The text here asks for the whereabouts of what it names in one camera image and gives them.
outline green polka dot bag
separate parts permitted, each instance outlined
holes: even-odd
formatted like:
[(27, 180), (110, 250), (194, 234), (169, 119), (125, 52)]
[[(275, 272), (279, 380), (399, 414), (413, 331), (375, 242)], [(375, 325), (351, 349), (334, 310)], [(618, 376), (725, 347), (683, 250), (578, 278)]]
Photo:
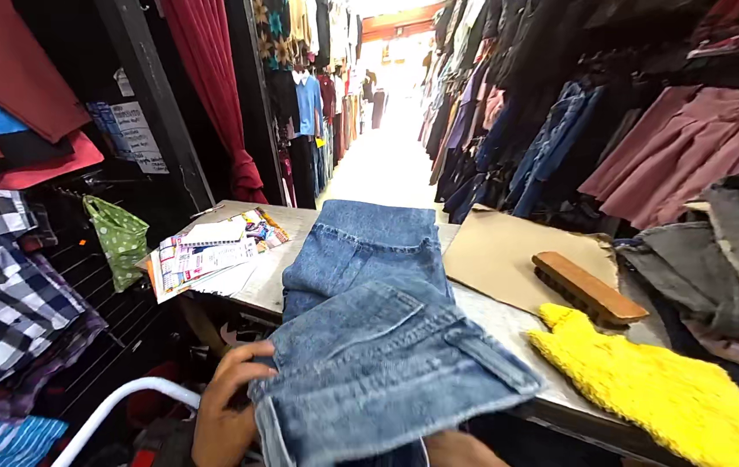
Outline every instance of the green polka dot bag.
[(113, 271), (115, 291), (123, 292), (142, 277), (135, 263), (144, 258), (148, 251), (144, 237), (147, 223), (101, 198), (86, 195), (82, 203)]

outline cardboard sheet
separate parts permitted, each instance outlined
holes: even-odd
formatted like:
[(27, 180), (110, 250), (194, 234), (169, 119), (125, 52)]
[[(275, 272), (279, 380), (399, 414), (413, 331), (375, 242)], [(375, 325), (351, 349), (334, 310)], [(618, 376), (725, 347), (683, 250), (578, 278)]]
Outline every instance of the cardboard sheet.
[(531, 256), (555, 251), (617, 287), (611, 244), (596, 236), (565, 232), (475, 206), (444, 253), (447, 277), (495, 300), (537, 314), (543, 303), (568, 306), (534, 275)]

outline table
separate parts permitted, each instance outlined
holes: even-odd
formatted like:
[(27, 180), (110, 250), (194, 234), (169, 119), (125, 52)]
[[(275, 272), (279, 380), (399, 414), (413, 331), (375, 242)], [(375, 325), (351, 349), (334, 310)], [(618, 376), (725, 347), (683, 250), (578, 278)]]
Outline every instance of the table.
[[(246, 286), (230, 297), (232, 301), (266, 313), (273, 318), (273, 323), (279, 324), (283, 308), (282, 272), (300, 252), (318, 211), (227, 200), (218, 205), (222, 207), (197, 218), (182, 231), (186, 232), (196, 224), (218, 222), (260, 206), (291, 237), (290, 242), (261, 254)], [(450, 245), (459, 227), (455, 224), (438, 224), (442, 252)], [(458, 307), (548, 381), (547, 387), (534, 403), (521, 407), (517, 415), (621, 454), (665, 465), (690, 465), (655, 445), (644, 431), (597, 408), (582, 397), (570, 381), (528, 343), (526, 331), (547, 330), (538, 317), (497, 302), (459, 283), (451, 284)], [(627, 292), (625, 284), (621, 285), (621, 289)], [(653, 313), (650, 318), (632, 324), (627, 332), (629, 339), (637, 343), (668, 346), (668, 337), (657, 314)]]

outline handwritten sign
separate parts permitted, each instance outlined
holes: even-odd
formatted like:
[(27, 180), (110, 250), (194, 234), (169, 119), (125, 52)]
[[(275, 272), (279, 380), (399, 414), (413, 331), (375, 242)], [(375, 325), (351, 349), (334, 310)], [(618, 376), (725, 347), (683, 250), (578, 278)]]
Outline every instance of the handwritten sign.
[(110, 106), (128, 151), (145, 174), (169, 174), (138, 102)]

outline white collar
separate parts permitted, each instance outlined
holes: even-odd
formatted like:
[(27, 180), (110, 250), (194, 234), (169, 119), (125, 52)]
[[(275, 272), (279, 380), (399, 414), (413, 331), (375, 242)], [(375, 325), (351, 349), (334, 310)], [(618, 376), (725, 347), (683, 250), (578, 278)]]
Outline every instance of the white collar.
[(292, 70), (291, 75), (294, 78), (295, 84), (303, 82), (303, 86), (306, 86), (306, 81), (309, 79), (309, 70), (303, 70), (302, 73)]

